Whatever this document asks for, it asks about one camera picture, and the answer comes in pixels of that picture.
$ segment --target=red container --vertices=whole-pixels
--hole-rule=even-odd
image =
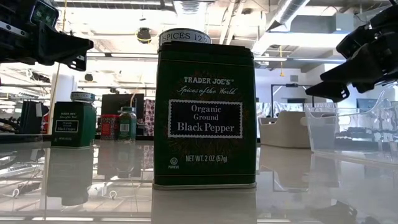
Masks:
[[[101,115],[101,140],[117,140],[119,136],[119,116]]]

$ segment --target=ductwork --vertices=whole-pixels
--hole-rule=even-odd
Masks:
[[[272,12],[273,17],[267,22],[266,31],[275,29],[296,17],[299,9],[307,5],[310,0],[280,0],[278,8]]]
[[[174,1],[175,12],[178,15],[178,28],[205,30],[206,9],[208,2]]]

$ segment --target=glass jar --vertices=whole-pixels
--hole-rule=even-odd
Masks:
[[[119,115],[120,133],[119,140],[134,141],[136,140],[137,116],[136,109],[130,106],[123,106]]]

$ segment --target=jar lid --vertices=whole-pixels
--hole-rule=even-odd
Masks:
[[[135,112],[136,108],[133,108],[131,106],[122,106],[120,109],[122,112]]]
[[[70,94],[70,99],[72,101],[85,101],[88,103],[93,103],[95,101],[95,95],[92,93],[73,91]]]

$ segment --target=transparent bin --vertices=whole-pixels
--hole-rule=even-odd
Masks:
[[[306,108],[314,153],[398,165],[398,105],[384,90],[376,105],[363,109]]]

